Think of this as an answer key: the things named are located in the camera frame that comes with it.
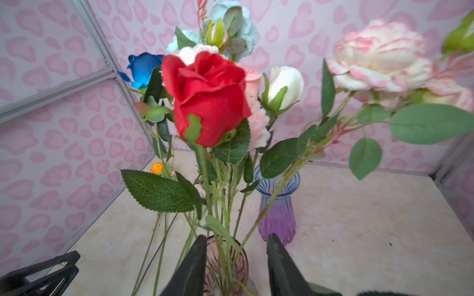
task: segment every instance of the green leaf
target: green leaf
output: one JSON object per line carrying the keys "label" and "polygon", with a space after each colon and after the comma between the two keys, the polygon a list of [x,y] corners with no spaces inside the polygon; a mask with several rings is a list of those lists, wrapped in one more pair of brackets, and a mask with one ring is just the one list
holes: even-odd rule
{"label": "green leaf", "polygon": [[233,6],[227,9],[223,21],[228,35],[235,35],[242,25],[242,7]]}
{"label": "green leaf", "polygon": [[183,47],[194,47],[196,46],[196,42],[189,40],[186,35],[183,34],[183,32],[176,27],[174,29],[174,34],[176,35],[176,40],[178,41],[178,49],[182,49]]}
{"label": "green leaf", "polygon": [[252,183],[254,180],[254,164],[252,162],[252,157],[250,154],[247,155],[245,159],[245,167],[244,167],[244,181],[247,184]]}
{"label": "green leaf", "polygon": [[321,83],[321,109],[323,117],[328,116],[334,106],[334,98],[336,97],[336,89],[331,71],[329,71],[326,59],[323,59],[323,79]]}
{"label": "green leaf", "polygon": [[315,132],[316,125],[312,125],[298,137],[298,141],[296,142],[296,152],[298,153],[298,156],[302,156],[306,152],[308,142]]}
{"label": "green leaf", "polygon": [[268,149],[260,160],[260,170],[265,179],[274,178],[282,173],[298,158],[296,145],[298,138],[280,141]]}
{"label": "green leaf", "polygon": [[285,97],[286,92],[288,91],[287,86],[283,86],[275,95],[275,97],[268,103],[268,109],[277,112],[282,106],[283,98]]}
{"label": "green leaf", "polygon": [[170,138],[170,130],[168,129],[168,121],[164,118],[162,121],[156,123],[156,127],[158,128],[158,133],[163,141],[168,142]]}
{"label": "green leaf", "polygon": [[474,130],[474,115],[442,104],[417,104],[392,116],[393,137],[410,144],[436,144]]}
{"label": "green leaf", "polygon": [[336,125],[337,114],[334,117],[331,117],[326,121],[322,126],[318,127],[314,134],[311,137],[311,140],[316,141],[317,143],[324,140],[329,131]]}
{"label": "green leaf", "polygon": [[262,106],[268,110],[268,92],[270,91],[270,82],[268,80],[268,76],[266,73],[263,73],[264,81],[265,81],[265,90],[262,94]]}
{"label": "green leaf", "polygon": [[214,147],[216,156],[225,163],[238,164],[247,154],[250,144],[250,128],[247,119],[236,128],[236,135],[229,141],[226,141]]}
{"label": "green leaf", "polygon": [[133,198],[145,208],[167,213],[194,209],[192,197],[179,182],[139,170],[120,171]]}
{"label": "green leaf", "polygon": [[171,152],[173,147],[173,143],[171,142],[172,139],[173,137],[168,137],[168,153],[166,154],[166,162],[168,162],[168,160],[170,160],[171,158]]}
{"label": "green leaf", "polygon": [[246,192],[252,192],[255,190],[255,188],[257,188],[258,184],[260,184],[260,182],[262,182],[263,179],[260,179],[260,180],[257,180],[255,182],[253,182],[252,184],[250,184],[249,186],[245,187],[244,189],[242,189],[240,192],[242,193],[246,193]]}
{"label": "green leaf", "polygon": [[186,188],[188,191],[189,196],[192,198],[194,201],[194,206],[196,207],[196,212],[198,214],[198,220],[201,220],[202,217],[202,198],[199,195],[199,191],[192,185],[189,180],[187,180],[185,177],[183,177],[182,174],[176,172],[176,178],[178,179],[178,182],[183,185],[183,187]]}
{"label": "green leaf", "polygon": [[371,138],[362,138],[352,147],[349,168],[357,179],[362,180],[375,170],[382,160],[382,148]]}
{"label": "green leaf", "polygon": [[257,152],[265,153],[265,151],[267,151],[268,148],[270,148],[270,145],[272,144],[272,139],[273,139],[273,131],[270,131],[270,138],[268,139],[267,144],[265,145],[265,147],[257,148]]}
{"label": "green leaf", "polygon": [[201,117],[190,113],[188,115],[188,121],[189,127],[184,132],[184,137],[186,138],[186,141],[196,143],[201,136]]}
{"label": "green leaf", "polygon": [[[202,166],[201,166],[201,158],[199,157],[199,150],[198,147],[196,146],[197,144],[193,143],[188,143],[189,148],[191,148],[194,151],[194,154],[196,155],[196,162],[198,164],[199,171],[202,172]],[[208,171],[208,179],[209,181],[215,181],[217,179],[217,173],[216,170],[214,169],[214,166],[212,163],[207,160],[207,171]]]}
{"label": "green leaf", "polygon": [[[153,96],[150,96],[149,100],[154,101]],[[164,119],[166,112],[170,112],[170,109],[168,107],[162,107],[162,106],[151,107],[146,112],[145,119],[150,122],[157,123]]]}
{"label": "green leaf", "polygon": [[148,97],[153,96],[155,100],[159,100],[161,96],[161,90],[163,89],[163,82],[161,78],[161,67],[155,67],[153,72],[151,72],[150,82],[148,83],[148,87],[146,88],[145,94],[143,95],[143,99],[145,102],[148,102]]}
{"label": "green leaf", "polygon": [[234,249],[236,249],[238,252],[242,251],[242,247],[232,238],[230,233],[222,226],[222,224],[214,218],[213,216],[206,216],[206,224],[209,226],[215,233],[217,233],[220,236],[223,236],[226,239],[226,243],[230,243]]}
{"label": "green leaf", "polygon": [[158,156],[158,158],[163,159],[166,156],[166,147],[163,144],[163,142],[161,142],[161,139],[159,142],[160,142],[161,154],[160,154],[160,149],[158,149],[158,141],[155,138],[153,138],[153,149],[155,150],[155,154]]}
{"label": "green leaf", "polygon": [[237,54],[241,52],[246,45],[247,41],[244,38],[234,37],[227,42],[226,51],[230,54]]}
{"label": "green leaf", "polygon": [[385,110],[378,104],[366,104],[362,108],[364,108],[364,111],[357,117],[357,122],[362,125],[381,122],[392,114],[391,111]]}

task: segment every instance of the blue rose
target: blue rose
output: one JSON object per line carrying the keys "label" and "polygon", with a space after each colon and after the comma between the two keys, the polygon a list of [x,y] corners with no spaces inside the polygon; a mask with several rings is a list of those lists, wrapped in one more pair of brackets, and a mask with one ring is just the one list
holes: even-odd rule
{"label": "blue rose", "polygon": [[257,44],[257,27],[255,26],[252,18],[250,17],[250,11],[245,6],[242,6],[240,2],[230,0],[218,0],[214,3],[210,12],[210,19],[213,23],[216,23],[220,18],[224,19],[224,15],[227,9],[233,6],[242,7],[242,24],[240,29],[237,31],[237,36],[244,38],[247,41],[247,46],[239,53],[237,53],[237,61],[245,56],[248,56],[254,50],[255,44]]}
{"label": "blue rose", "polygon": [[130,78],[120,71],[119,74],[122,76],[123,80],[126,82],[132,82],[132,87],[135,89],[144,89],[148,86],[148,83],[151,79],[151,73],[156,67],[161,67],[164,55],[158,54],[149,54],[142,53],[139,56],[129,55],[128,61],[130,65],[127,66],[127,69],[132,70],[133,79],[135,82],[132,82]]}
{"label": "blue rose", "polygon": [[[183,30],[182,33],[188,37],[189,40],[194,41],[195,43],[205,44],[204,40],[201,39],[201,33],[191,30]],[[168,44],[166,48],[166,52],[168,54],[172,53],[173,51],[178,50],[178,39],[176,36],[173,37],[173,41]]]}

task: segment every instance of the blue glass vase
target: blue glass vase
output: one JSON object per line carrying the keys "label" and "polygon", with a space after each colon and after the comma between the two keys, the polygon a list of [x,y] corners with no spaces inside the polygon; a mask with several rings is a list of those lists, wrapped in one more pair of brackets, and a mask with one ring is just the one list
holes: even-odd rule
{"label": "blue glass vase", "polygon": [[[257,191],[262,194],[260,199],[260,210],[258,214],[261,214],[276,187],[278,181],[282,177],[277,176],[273,179],[264,179],[260,171],[260,166],[257,166],[254,171],[255,180],[263,179],[257,187]],[[293,240],[296,234],[296,221],[293,212],[292,197],[296,189],[300,186],[300,173],[296,173],[295,176],[285,185],[280,194],[276,197],[275,201],[268,209],[268,213],[265,218],[258,224],[258,232],[261,234],[264,241],[267,241],[268,236],[272,233],[278,235],[280,241],[285,246]]]}

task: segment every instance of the pink rose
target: pink rose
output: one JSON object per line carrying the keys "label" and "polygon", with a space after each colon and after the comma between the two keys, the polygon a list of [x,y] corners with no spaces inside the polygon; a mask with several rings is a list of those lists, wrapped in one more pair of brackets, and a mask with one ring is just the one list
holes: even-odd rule
{"label": "pink rose", "polygon": [[249,151],[258,147],[265,147],[268,139],[270,139],[270,132],[266,129],[266,126],[270,122],[270,118],[266,115],[265,109],[258,101],[258,90],[262,83],[262,75],[258,73],[257,68],[250,68],[248,66],[238,64],[238,66],[244,69],[245,76],[245,95],[247,97],[247,103],[250,107],[252,115],[247,118],[248,125],[250,126],[250,145]]}
{"label": "pink rose", "polygon": [[245,76],[245,94],[247,96],[257,98],[258,90],[262,84],[262,75],[258,73],[258,68],[250,68],[246,65],[237,64],[240,68],[244,69]]}
{"label": "pink rose", "polygon": [[425,83],[425,87],[430,91],[423,95],[424,102],[452,105],[468,112],[473,110],[471,90],[460,86],[453,79],[431,79]]}
{"label": "pink rose", "polygon": [[[328,61],[337,87],[365,91],[355,95],[366,103],[397,106],[400,96],[429,78],[432,63],[422,58],[425,40],[402,23],[373,20],[336,43],[336,60]],[[372,92],[379,91],[379,100]]]}

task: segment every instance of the table surface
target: table surface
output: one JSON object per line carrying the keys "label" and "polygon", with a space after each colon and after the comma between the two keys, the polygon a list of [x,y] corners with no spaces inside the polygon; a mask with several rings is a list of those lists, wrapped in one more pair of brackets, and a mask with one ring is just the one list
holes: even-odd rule
{"label": "table surface", "polygon": [[[195,163],[193,153],[176,152],[175,170],[186,178],[194,179]],[[300,174],[301,185],[292,195],[296,236],[286,250],[307,281],[344,296],[367,290],[474,294],[474,242],[430,178],[373,172],[358,181],[348,169],[316,165],[305,166]],[[235,198],[234,222],[241,198]],[[254,223],[259,205],[258,193],[247,197],[238,240]],[[65,295],[130,295],[155,221],[155,212],[141,207],[128,190],[122,192],[71,249],[81,255],[80,271]],[[163,237],[163,217],[159,224],[151,255]],[[186,220],[178,215],[166,240],[158,295],[188,233]],[[245,250],[258,294],[270,295],[266,243],[258,231]],[[139,296],[153,294],[158,257]]]}

